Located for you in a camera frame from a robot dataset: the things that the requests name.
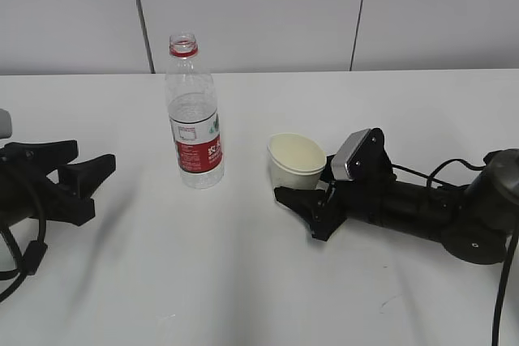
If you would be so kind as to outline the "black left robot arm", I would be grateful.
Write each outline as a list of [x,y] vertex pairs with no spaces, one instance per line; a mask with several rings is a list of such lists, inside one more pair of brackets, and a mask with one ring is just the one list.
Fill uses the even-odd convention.
[[[8,280],[32,276],[41,264],[49,221],[81,226],[96,215],[92,195],[116,169],[113,154],[75,163],[78,143],[8,143],[1,148],[1,235],[16,269],[3,271]],[[38,223],[36,239],[24,252],[14,239],[11,226],[26,219]]]

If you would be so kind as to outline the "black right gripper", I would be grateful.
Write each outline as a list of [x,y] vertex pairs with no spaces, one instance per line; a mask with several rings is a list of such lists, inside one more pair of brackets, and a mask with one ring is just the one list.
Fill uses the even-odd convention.
[[371,131],[354,154],[350,166],[351,181],[336,181],[332,172],[334,155],[327,156],[320,180],[328,184],[326,190],[295,190],[276,187],[277,202],[288,207],[303,220],[313,220],[311,236],[327,241],[349,216],[369,217],[377,208],[387,185],[396,181],[391,160],[384,149],[384,132]]

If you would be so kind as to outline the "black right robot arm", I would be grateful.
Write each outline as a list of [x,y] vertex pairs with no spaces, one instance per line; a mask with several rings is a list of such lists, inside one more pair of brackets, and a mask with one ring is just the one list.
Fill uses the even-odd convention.
[[351,134],[327,159],[320,178],[327,189],[278,186],[277,202],[297,213],[312,237],[327,241],[346,220],[439,242],[469,263],[491,265],[506,257],[518,221],[518,150],[488,153],[468,185],[401,182],[384,149],[384,133]]

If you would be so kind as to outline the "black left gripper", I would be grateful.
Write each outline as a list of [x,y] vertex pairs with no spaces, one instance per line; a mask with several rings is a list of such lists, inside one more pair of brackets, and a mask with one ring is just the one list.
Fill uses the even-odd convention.
[[81,226],[95,217],[92,195],[115,171],[113,154],[77,164],[76,140],[7,143],[1,148],[1,223],[22,220]]

